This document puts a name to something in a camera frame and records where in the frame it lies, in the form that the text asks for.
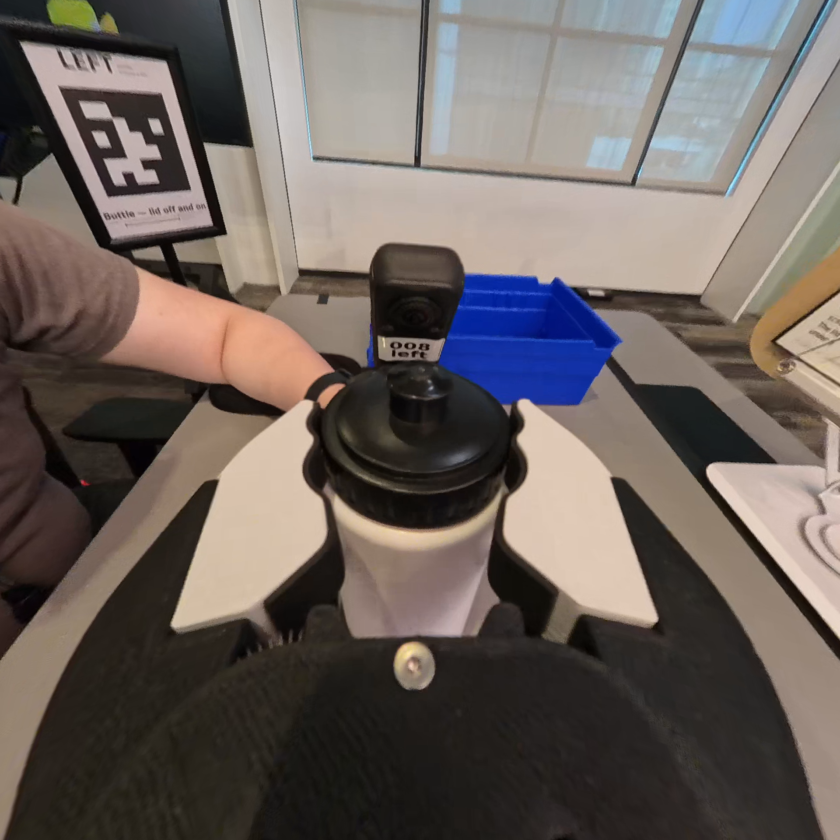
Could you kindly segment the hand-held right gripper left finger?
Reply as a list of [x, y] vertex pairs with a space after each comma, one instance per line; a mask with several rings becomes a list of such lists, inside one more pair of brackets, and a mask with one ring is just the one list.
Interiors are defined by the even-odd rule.
[[178, 634], [246, 621], [258, 634], [301, 634], [336, 606], [344, 579], [323, 488], [320, 407], [303, 401], [222, 470], [171, 619]]

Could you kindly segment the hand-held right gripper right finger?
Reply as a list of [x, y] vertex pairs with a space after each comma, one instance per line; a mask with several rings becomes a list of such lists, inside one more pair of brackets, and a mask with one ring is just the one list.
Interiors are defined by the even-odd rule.
[[583, 616], [658, 623], [613, 475], [535, 406], [511, 407], [511, 479], [490, 549], [489, 583], [526, 629], [573, 629]]

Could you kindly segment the blue plastic storage bin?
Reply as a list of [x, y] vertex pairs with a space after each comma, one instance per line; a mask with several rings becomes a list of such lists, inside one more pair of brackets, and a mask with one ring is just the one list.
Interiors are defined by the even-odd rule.
[[580, 404], [620, 336], [561, 279], [467, 274], [446, 339], [371, 326], [369, 366], [436, 364], [499, 403]]

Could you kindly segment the white plastic bottle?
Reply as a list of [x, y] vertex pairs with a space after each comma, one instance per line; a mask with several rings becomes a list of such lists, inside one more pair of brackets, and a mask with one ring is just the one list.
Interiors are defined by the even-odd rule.
[[344, 564], [339, 600], [356, 638], [478, 634], [500, 599], [488, 563], [504, 492], [451, 527], [408, 529], [361, 516], [332, 491], [328, 499]]

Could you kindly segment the black bottle lid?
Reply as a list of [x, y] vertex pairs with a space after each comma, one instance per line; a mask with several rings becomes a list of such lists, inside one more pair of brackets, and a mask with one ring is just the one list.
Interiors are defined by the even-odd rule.
[[328, 482], [353, 511], [386, 526], [443, 529], [501, 491], [510, 419], [477, 384], [437, 364], [392, 364], [352, 377], [321, 415]]

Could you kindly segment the black rectangular table pad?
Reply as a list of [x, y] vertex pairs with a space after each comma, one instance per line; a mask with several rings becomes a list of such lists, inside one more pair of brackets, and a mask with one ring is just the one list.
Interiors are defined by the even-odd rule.
[[702, 391], [683, 385], [636, 385], [650, 422], [694, 474], [709, 465], [773, 465], [774, 458]]

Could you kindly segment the instruction sheet on stand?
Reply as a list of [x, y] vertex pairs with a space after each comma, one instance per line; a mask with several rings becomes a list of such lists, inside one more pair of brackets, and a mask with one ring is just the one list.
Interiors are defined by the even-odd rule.
[[822, 466], [715, 463], [707, 478], [805, 601], [839, 638], [839, 370], [817, 370], [775, 340], [814, 310], [836, 301], [834, 251], [756, 323], [753, 361], [820, 409], [826, 426]]

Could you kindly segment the black sign easel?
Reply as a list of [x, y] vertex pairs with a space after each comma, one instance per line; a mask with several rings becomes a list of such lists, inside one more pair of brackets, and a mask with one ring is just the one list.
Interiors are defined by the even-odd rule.
[[148, 270], [177, 285], [191, 288], [215, 299], [238, 303], [228, 287], [224, 269], [219, 264], [182, 261], [178, 258], [174, 245], [155, 246], [160, 250], [162, 260], [140, 259], [132, 250], [118, 250], [117, 254], [128, 259], [134, 265]]

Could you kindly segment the person's grey shirt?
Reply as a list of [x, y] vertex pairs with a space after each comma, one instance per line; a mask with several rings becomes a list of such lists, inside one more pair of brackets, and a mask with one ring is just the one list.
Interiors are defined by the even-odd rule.
[[7, 352], [97, 360], [126, 336], [140, 282], [126, 259], [27, 217], [2, 202], [2, 593], [58, 583], [88, 546], [91, 520], [46, 470], [46, 447]]

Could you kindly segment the black framed marker sign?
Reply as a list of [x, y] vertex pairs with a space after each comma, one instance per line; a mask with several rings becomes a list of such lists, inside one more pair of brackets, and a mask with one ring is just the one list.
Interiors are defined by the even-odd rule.
[[227, 234], [176, 47], [3, 18], [2, 49], [99, 247]]

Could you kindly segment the printed instruction sheet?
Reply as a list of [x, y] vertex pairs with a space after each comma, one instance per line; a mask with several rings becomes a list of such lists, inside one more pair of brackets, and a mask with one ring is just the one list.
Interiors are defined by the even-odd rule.
[[783, 332], [775, 343], [796, 359], [838, 377], [839, 308], [828, 302]]

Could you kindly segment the yellow green object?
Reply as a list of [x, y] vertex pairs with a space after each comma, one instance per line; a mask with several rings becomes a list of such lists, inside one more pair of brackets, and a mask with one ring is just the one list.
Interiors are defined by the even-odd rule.
[[114, 17], [99, 14], [89, 1], [47, 1], [46, 11], [52, 25], [86, 32], [119, 35]]

